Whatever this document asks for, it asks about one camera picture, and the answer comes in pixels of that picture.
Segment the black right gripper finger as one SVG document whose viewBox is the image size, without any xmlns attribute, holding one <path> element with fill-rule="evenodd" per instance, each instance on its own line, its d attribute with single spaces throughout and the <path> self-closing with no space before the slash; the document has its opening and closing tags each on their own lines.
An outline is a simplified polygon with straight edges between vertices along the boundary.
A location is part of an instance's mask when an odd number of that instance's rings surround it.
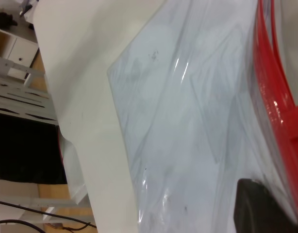
<svg viewBox="0 0 298 233">
<path fill-rule="evenodd" d="M 233 213 L 237 233 L 298 233 L 268 189 L 251 179 L 237 182 Z"/>
</svg>

